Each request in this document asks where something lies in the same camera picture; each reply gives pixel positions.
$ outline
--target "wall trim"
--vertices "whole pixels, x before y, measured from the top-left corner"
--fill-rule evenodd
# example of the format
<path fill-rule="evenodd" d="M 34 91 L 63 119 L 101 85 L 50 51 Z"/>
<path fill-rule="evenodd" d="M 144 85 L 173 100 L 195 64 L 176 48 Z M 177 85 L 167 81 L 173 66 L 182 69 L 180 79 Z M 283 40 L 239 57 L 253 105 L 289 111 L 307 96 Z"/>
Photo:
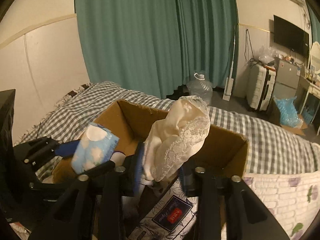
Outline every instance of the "wall trim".
<path fill-rule="evenodd" d="M 259 28 L 259 27 L 256 27 L 256 26 L 252 26 L 252 25 L 247 25 L 247 24 L 243 24 L 243 23 L 239 23 L 238 25 L 239 25 L 239 26 L 244 26 L 244 27 L 255 28 L 255 29 L 258 29 L 258 30 L 267 32 L 267 33 L 273 33 L 273 32 L 271 32 L 271 31 L 267 31 L 267 30 L 265 30 L 265 29 L 262 29 L 262 28 Z"/>
<path fill-rule="evenodd" d="M 64 16 L 60 16 L 60 17 L 56 17 L 50 20 L 47 20 L 45 22 L 42 23 L 38 23 L 38 24 L 34 24 L 34 25 L 30 25 L 27 28 L 24 28 L 23 30 L 19 31 L 18 33 L 12 35 L 11 37 L 7 38 L 4 42 L 0 43 L 0 49 L 4 48 L 5 46 L 7 46 L 8 44 L 10 44 L 11 42 L 15 41 L 17 38 L 20 38 L 21 36 L 25 35 L 28 32 L 31 32 L 39 27 L 45 26 L 45 25 L 49 25 L 51 23 L 55 23 L 55 22 L 60 22 L 66 19 L 70 19 L 70 18 L 74 18 L 77 17 L 76 13 L 73 14 L 68 14 L 68 15 L 64 15 Z"/>

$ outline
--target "curtain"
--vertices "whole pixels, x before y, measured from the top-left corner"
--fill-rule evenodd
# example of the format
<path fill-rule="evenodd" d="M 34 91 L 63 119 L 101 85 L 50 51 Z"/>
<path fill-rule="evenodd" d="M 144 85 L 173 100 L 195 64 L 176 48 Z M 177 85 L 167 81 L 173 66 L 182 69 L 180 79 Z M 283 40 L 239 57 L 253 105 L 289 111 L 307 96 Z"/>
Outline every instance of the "curtain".
<path fill-rule="evenodd" d="M 165 98 L 182 84 L 175 0 L 75 0 L 91 82 Z"/>
<path fill-rule="evenodd" d="M 203 70 L 213 86 L 229 76 L 233 41 L 238 40 L 236 0 L 176 0 L 179 16 L 183 82 Z M 233 77 L 238 48 L 235 48 Z"/>
<path fill-rule="evenodd" d="M 311 28 L 312 28 L 312 42 L 318 41 L 320 42 L 320 23 L 314 14 L 311 7 L 308 5 L 308 10 L 310 14 Z"/>

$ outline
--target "lace fabric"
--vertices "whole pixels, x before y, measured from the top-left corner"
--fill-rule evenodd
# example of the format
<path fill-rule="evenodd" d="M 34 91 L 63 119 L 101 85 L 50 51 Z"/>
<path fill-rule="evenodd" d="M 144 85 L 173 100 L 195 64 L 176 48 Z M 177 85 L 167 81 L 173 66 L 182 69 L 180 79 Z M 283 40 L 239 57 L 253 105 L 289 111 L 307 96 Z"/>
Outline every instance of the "lace fabric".
<path fill-rule="evenodd" d="M 181 97 L 166 119 L 153 124 L 145 141 L 145 178 L 161 181 L 172 176 L 201 149 L 209 129 L 206 103 L 196 96 Z"/>

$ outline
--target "wall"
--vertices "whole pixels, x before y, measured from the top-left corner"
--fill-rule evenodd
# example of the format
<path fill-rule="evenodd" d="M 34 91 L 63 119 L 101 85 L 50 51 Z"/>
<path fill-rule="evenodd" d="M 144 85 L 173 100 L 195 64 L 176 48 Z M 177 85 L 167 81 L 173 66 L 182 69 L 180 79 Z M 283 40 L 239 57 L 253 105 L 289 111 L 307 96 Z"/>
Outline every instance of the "wall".
<path fill-rule="evenodd" d="M 259 55 L 262 46 L 273 46 L 285 55 L 290 52 L 289 49 L 273 43 L 273 15 L 277 15 L 308 32 L 310 43 L 312 35 L 311 29 L 308 30 L 304 25 L 302 8 L 291 0 L 236 0 L 236 2 L 239 15 L 239 57 L 233 95 L 245 97 L 249 76 L 249 67 L 244 58 L 246 29 L 250 32 L 255 57 Z M 302 60 L 303 58 L 297 54 L 297 62 L 300 63 Z"/>
<path fill-rule="evenodd" d="M 74 0 L 15 0 L 0 22 L 0 44 L 29 26 L 74 12 Z"/>
<path fill-rule="evenodd" d="M 87 82 L 74 0 L 15 0 L 0 22 L 0 91 L 16 89 L 13 142 Z"/>

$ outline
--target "flat mop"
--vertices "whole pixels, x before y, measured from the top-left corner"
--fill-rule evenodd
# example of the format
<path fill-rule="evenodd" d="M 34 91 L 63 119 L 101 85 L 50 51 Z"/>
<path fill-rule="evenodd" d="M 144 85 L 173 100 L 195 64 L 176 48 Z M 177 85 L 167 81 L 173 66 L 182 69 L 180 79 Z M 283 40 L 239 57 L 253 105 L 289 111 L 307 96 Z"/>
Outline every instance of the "flat mop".
<path fill-rule="evenodd" d="M 233 40 L 233 55 L 232 55 L 232 62 L 231 62 L 231 68 L 230 68 L 230 75 L 229 75 L 229 77 L 227 77 L 226 85 L 224 87 L 224 92 L 223 92 L 223 97 L 222 97 L 222 99 L 226 100 L 226 101 L 230 100 L 232 86 L 233 86 L 232 72 L 233 72 L 233 60 L 235 57 L 235 47 L 236 47 L 236 34 L 235 34 L 234 40 Z"/>

